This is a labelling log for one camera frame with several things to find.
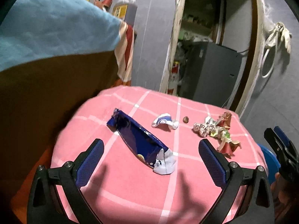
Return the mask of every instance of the doorway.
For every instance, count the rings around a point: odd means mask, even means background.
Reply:
[[[257,14],[254,3],[255,0],[184,1],[178,43],[173,45],[174,63],[167,93],[236,109],[255,52]],[[214,55],[219,53],[222,54],[216,59]],[[161,86],[160,91],[163,91],[163,79]]]

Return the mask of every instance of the red object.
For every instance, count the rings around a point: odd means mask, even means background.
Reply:
[[[128,25],[128,29],[126,31],[126,36],[127,36],[127,47],[126,47],[126,51],[125,51],[125,63],[126,63],[126,67],[125,70],[127,70],[128,67],[128,62],[130,59],[130,54],[131,54],[131,46],[132,46],[132,41],[133,41],[133,36],[134,36],[134,31],[133,31],[133,27],[131,25]]]
[[[233,154],[234,151],[231,149],[231,145],[228,142],[226,142],[224,144],[224,146],[223,146],[223,148],[221,149],[220,152],[222,154],[228,154],[230,156],[234,156],[234,154]]]
[[[103,6],[110,8],[113,0],[103,0]]]
[[[179,66],[180,63],[178,61],[174,61],[172,64],[171,75],[168,80],[167,94],[172,94],[174,88],[177,87]]]

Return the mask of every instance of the shelf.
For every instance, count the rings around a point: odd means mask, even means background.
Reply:
[[[191,32],[194,32],[196,34],[205,35],[205,36],[209,36],[210,33],[212,32],[212,29],[209,29],[209,28],[207,28],[205,26],[202,26],[200,24],[195,24],[195,23],[192,23],[192,22],[188,22],[186,20],[182,20],[181,28],[186,30],[186,31],[191,31]]]

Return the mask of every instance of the blue cloth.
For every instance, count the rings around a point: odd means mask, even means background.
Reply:
[[[268,167],[269,175],[268,180],[269,183],[272,184],[275,181],[275,174],[278,173],[278,170],[280,168],[280,164],[276,158],[276,156],[265,146],[258,144],[261,148],[264,158],[266,160],[266,164]]]
[[[86,0],[17,0],[0,26],[0,71],[54,56],[112,51],[120,24]]]

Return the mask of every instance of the crumpled paper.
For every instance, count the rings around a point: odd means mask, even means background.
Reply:
[[[154,172],[160,175],[170,174],[175,170],[175,163],[173,152],[170,149],[164,152],[162,148],[157,154]]]
[[[179,121],[172,120],[171,115],[168,113],[159,115],[153,122],[152,127],[156,128],[160,124],[167,124],[170,130],[178,128]]]
[[[239,141],[233,141],[228,130],[231,127],[231,113],[225,112],[219,115],[217,121],[215,121],[210,116],[205,118],[205,123],[195,123],[193,125],[193,130],[197,132],[201,137],[207,137],[210,135],[213,138],[221,140],[221,144],[217,148],[217,151],[222,154],[227,154],[229,156],[234,156],[234,151],[237,147],[241,147]]]

